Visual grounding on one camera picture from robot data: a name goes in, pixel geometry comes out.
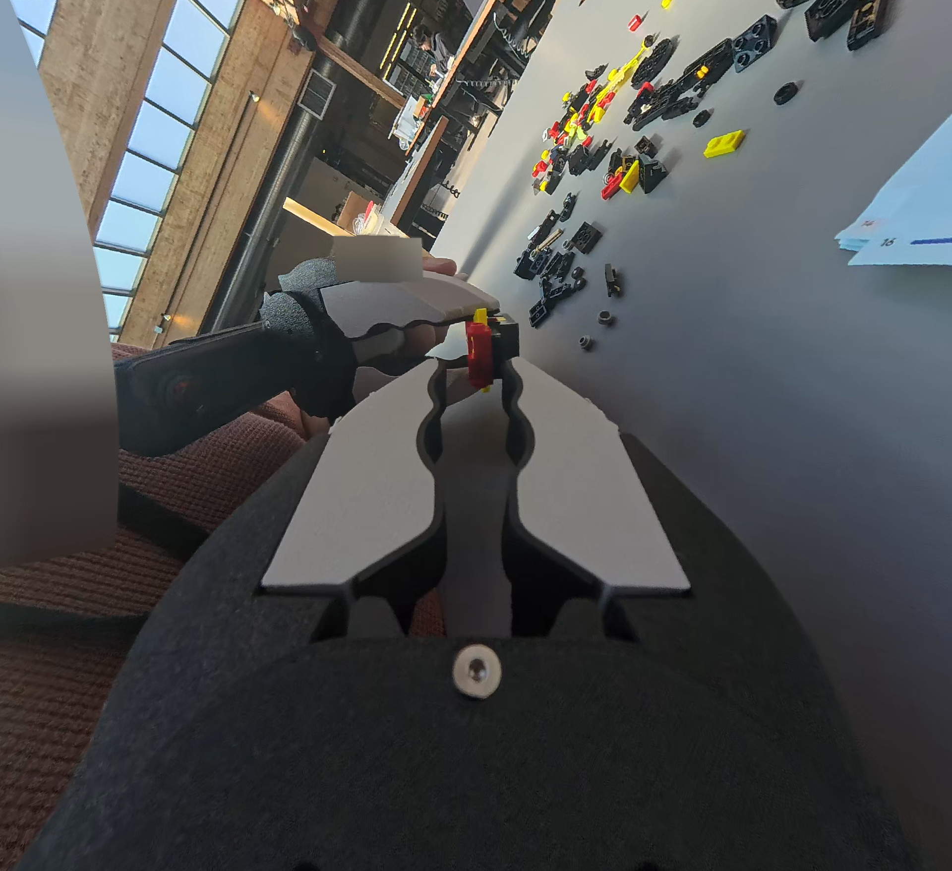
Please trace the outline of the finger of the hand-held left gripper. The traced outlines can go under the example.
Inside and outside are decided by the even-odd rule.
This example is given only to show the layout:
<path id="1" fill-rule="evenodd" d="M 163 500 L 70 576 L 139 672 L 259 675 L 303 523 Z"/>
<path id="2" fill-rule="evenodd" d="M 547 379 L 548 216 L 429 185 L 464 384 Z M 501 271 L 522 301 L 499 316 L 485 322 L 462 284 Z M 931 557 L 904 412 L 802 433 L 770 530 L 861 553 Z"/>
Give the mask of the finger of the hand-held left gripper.
<path id="1" fill-rule="evenodd" d="M 327 317 L 351 341 L 417 324 L 451 325 L 478 309 L 497 313 L 497 299 L 457 277 L 423 272 L 408 282 L 344 282 L 319 290 Z"/>
<path id="2" fill-rule="evenodd" d="M 354 399 L 366 399 L 429 358 L 430 351 L 446 340 L 446 331 L 385 331 L 363 341 L 355 341 L 358 368 L 354 377 Z"/>

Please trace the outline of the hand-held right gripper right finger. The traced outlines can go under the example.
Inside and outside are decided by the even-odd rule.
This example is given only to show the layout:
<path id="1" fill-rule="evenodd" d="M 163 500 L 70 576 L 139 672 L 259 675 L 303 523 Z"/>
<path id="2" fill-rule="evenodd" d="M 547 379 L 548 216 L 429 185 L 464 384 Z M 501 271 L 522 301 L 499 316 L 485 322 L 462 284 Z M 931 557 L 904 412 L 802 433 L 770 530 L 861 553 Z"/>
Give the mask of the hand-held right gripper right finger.
<path id="1" fill-rule="evenodd" d="M 600 408 L 515 357 L 505 364 L 505 410 L 521 540 L 602 598 L 690 590 L 620 429 Z"/>

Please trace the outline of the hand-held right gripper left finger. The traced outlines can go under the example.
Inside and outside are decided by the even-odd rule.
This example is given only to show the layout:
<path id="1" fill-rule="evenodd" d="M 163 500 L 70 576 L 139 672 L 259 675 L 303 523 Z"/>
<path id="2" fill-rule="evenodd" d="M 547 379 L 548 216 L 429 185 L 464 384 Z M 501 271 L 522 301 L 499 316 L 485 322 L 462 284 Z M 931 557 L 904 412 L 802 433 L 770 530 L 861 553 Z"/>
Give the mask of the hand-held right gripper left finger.
<path id="1" fill-rule="evenodd" d="M 427 358 L 330 430 L 261 583 L 268 593 L 356 593 L 433 536 L 443 517 L 446 364 Z"/>

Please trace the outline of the red yellow toy brick assembly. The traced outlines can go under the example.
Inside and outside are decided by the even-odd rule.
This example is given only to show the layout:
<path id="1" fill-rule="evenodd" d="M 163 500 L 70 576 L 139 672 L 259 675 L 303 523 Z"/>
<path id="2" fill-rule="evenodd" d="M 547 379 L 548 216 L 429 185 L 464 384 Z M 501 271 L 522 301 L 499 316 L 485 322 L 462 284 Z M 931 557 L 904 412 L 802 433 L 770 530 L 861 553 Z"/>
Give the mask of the red yellow toy brick assembly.
<path id="1" fill-rule="evenodd" d="M 520 354 L 519 325 L 506 314 L 490 315 L 481 307 L 466 322 L 466 338 L 470 384 L 487 392 L 502 377 L 503 365 Z"/>

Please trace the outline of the grey desk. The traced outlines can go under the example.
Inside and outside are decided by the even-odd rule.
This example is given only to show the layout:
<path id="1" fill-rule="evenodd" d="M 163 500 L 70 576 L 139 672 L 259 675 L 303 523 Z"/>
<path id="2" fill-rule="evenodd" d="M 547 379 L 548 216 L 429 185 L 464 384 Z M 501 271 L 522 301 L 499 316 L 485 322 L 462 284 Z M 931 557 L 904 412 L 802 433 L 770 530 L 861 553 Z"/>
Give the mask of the grey desk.
<path id="1" fill-rule="evenodd" d="M 820 652 L 906 834 L 950 869 L 950 267 L 853 266 L 837 235 L 950 115 L 950 0 L 891 0 L 861 50 L 775 0 L 561 0 L 436 251 L 504 309 L 550 204 L 541 134 L 586 69 L 678 40 L 679 74 L 769 14 L 777 44 L 691 117 L 659 121 L 650 196 L 563 182 L 625 279 L 591 353 L 594 286 L 524 335 L 767 568 Z"/>

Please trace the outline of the glass skylight window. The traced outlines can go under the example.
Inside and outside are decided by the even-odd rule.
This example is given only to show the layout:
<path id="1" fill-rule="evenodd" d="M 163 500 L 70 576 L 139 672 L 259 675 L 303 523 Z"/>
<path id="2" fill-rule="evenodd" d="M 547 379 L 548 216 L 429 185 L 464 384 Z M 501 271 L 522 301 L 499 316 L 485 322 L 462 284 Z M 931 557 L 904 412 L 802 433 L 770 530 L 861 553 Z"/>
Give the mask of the glass skylight window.
<path id="1" fill-rule="evenodd" d="M 102 178 L 102 206 L 89 221 L 112 342 L 119 340 L 242 1 L 175 0 L 159 15 L 162 41 L 146 56 L 143 86 L 131 118 L 123 120 L 128 127 L 120 127 L 121 150 Z M 48 46 L 61 1 L 10 2 L 41 76 L 50 76 Z"/>

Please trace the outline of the pile of loose toy bricks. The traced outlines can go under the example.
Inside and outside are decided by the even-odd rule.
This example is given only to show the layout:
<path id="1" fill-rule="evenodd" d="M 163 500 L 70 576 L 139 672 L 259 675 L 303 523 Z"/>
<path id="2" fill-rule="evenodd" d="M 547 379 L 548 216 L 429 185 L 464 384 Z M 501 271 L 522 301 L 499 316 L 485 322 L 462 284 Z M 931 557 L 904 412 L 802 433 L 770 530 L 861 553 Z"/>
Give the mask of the pile of loose toy bricks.
<path id="1" fill-rule="evenodd" d="M 791 10 L 807 2 L 807 35 L 812 42 L 824 40 L 849 22 L 847 46 L 857 50 L 875 37 L 880 28 L 880 13 L 887 0 L 776 0 L 780 9 Z M 728 37 L 699 55 L 672 79 L 660 82 L 677 41 L 659 39 L 657 34 L 643 38 L 638 53 L 623 66 L 605 72 L 605 64 L 586 71 L 586 80 L 575 92 L 563 98 L 563 114 L 543 133 L 546 149 L 531 171 L 532 191 L 553 195 L 565 174 L 578 176 L 596 170 L 610 155 L 603 175 L 601 199 L 617 193 L 651 193 L 666 179 L 668 170 L 658 158 L 658 148 L 648 135 L 634 144 L 634 152 L 623 147 L 611 151 L 612 141 L 603 139 L 596 146 L 592 131 L 598 128 L 605 112 L 625 84 L 636 91 L 624 117 L 624 125 L 638 132 L 657 120 L 671 121 L 697 111 L 709 90 L 729 71 L 742 74 L 771 51 L 777 41 L 779 21 L 765 14 L 735 37 Z M 553 247 L 563 234 L 556 229 L 566 222 L 578 194 L 568 194 L 561 210 L 547 213 L 530 232 L 525 250 L 517 258 L 514 275 L 532 282 L 538 280 L 540 296 L 530 308 L 530 326 L 543 324 L 564 299 L 571 298 L 587 285 L 585 270 L 574 267 L 578 253 L 588 254 L 601 239 L 601 231 L 583 223 L 576 234 L 563 243 L 562 251 Z"/>

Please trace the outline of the person's torso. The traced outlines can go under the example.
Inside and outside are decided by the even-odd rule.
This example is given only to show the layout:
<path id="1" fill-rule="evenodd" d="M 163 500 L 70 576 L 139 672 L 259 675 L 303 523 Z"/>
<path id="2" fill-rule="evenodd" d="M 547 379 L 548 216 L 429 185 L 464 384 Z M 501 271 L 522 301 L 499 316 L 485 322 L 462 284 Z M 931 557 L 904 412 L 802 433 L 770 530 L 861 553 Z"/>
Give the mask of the person's torso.
<path id="1" fill-rule="evenodd" d="M 312 436 L 327 433 L 282 393 L 163 458 L 118 454 L 120 482 L 208 534 Z M 123 525 L 111 547 L 2 569 L 2 607 L 80 619 L 2 632 L 1 864 L 11 869 L 54 811 L 89 746 L 136 622 L 184 562 Z"/>

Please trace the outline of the open blue instruction booklet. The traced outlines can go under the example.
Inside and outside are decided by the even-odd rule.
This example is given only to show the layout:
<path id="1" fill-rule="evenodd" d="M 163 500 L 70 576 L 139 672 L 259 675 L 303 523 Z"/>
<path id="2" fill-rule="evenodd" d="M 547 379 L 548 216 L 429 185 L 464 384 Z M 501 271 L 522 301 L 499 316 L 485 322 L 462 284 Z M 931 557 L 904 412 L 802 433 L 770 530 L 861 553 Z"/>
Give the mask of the open blue instruction booklet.
<path id="1" fill-rule="evenodd" d="M 951 118 L 835 239 L 850 265 L 951 265 Z"/>

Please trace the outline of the dark ventilation duct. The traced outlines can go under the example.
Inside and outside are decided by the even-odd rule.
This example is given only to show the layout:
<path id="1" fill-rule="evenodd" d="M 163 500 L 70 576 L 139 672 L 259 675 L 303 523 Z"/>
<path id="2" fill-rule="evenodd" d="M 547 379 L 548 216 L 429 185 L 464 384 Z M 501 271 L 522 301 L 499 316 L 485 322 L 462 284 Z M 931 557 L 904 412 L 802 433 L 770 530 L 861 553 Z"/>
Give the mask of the dark ventilation duct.
<path id="1" fill-rule="evenodd" d="M 314 33 L 299 26 L 294 37 L 315 57 L 202 322 L 203 331 L 251 320 L 253 305 L 268 287 L 268 272 L 286 227 L 284 201 L 303 184 L 321 148 L 336 146 L 347 121 L 354 79 L 319 50 Z"/>

